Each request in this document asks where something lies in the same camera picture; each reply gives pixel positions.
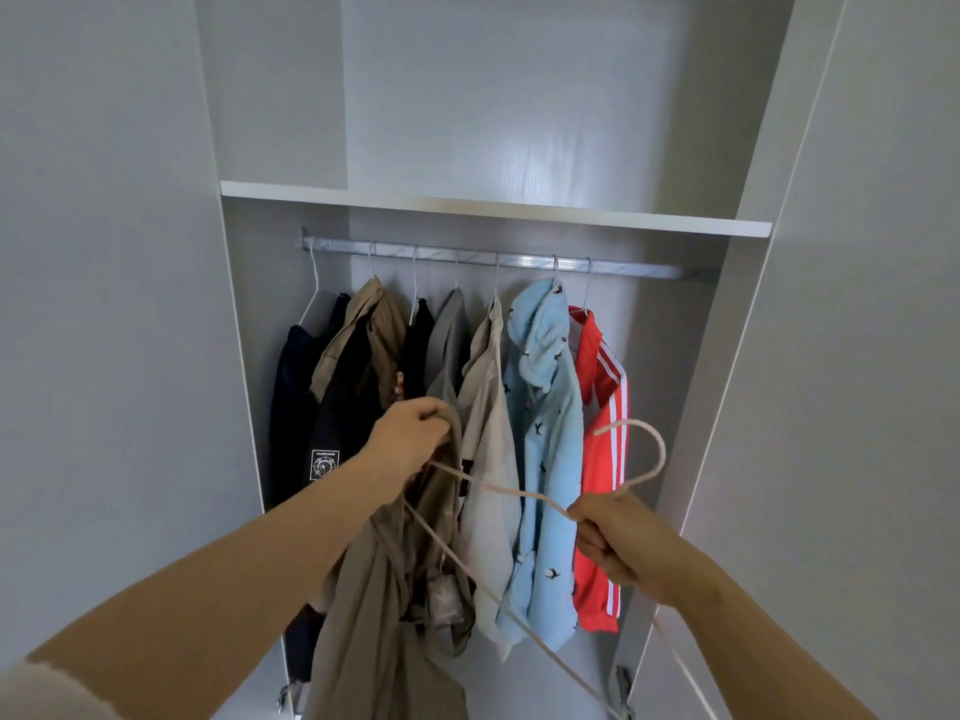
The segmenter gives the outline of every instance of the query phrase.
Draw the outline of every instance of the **printed logo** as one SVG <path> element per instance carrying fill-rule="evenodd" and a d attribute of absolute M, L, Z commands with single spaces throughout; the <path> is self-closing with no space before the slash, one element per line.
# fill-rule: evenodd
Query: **printed logo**
<path fill-rule="evenodd" d="M 321 480 L 340 467 L 339 449 L 315 449 L 310 453 L 310 481 Z"/>

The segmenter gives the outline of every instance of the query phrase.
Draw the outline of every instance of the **jacket hood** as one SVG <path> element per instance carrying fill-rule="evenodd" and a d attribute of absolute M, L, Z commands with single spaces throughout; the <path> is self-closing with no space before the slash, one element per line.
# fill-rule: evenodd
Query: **jacket hood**
<path fill-rule="evenodd" d="M 507 334 L 520 349 L 520 376 L 549 392 L 561 354 L 569 348 L 570 313 L 563 283 L 548 277 L 523 289 L 510 306 Z"/>

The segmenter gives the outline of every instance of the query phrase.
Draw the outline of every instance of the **wardrobe door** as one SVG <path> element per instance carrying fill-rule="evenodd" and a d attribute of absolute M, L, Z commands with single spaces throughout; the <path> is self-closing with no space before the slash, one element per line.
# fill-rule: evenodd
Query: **wardrobe door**
<path fill-rule="evenodd" d="M 0 60 L 6 666 L 261 506 L 193 0 L 3 0 Z"/>
<path fill-rule="evenodd" d="M 958 30 L 958 0 L 843 1 L 683 527 L 878 717 L 956 714 Z M 655 636 L 634 706 L 701 713 Z"/>

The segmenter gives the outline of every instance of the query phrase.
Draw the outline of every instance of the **forearm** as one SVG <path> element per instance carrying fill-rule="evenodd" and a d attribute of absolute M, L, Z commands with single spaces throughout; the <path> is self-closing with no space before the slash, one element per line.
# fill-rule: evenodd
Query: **forearm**
<path fill-rule="evenodd" d="M 376 469 L 348 461 L 93 608 L 29 659 L 66 671 L 127 720 L 210 717 L 382 504 Z"/>
<path fill-rule="evenodd" d="M 735 720 L 876 720 L 706 556 L 681 596 L 677 610 Z"/>

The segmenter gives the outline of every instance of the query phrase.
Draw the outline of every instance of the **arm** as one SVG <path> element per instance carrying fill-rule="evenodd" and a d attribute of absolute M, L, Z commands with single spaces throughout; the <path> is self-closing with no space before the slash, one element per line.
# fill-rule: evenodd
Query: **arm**
<path fill-rule="evenodd" d="M 618 584 L 675 608 L 735 720 L 876 720 L 730 576 L 632 494 L 570 506 L 577 546 Z"/>
<path fill-rule="evenodd" d="M 443 402 L 390 408 L 323 480 L 121 591 L 32 652 L 126 720 L 208 718 L 257 667 L 381 505 L 447 434 Z"/>

